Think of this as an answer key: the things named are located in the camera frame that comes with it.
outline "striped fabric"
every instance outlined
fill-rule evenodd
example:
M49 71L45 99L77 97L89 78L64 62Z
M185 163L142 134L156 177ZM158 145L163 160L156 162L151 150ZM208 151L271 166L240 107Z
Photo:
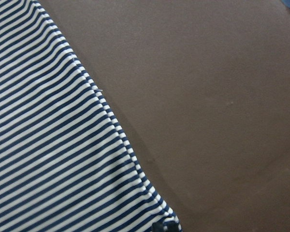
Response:
M57 26L37 1L0 1L0 232L156 222L178 218Z

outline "brown surface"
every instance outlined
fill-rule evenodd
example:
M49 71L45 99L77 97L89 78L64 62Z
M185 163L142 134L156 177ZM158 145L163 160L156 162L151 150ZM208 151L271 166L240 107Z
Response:
M185 232L290 232L290 11L42 0Z

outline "garment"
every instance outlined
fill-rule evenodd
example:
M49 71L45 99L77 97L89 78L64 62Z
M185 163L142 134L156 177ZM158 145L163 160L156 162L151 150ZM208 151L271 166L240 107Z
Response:
M181 231L66 39L37 1L0 1L0 232L153 223Z

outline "brown leather surface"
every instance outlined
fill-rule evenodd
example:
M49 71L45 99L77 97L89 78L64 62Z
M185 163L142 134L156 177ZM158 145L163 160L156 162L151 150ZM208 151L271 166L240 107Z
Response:
M290 232L280 0L42 0L186 232Z

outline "navy and white striped cloth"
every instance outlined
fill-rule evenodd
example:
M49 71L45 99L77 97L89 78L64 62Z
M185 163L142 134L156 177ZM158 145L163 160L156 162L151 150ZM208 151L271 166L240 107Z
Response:
M57 26L37 1L0 1L0 232L156 222L178 218Z

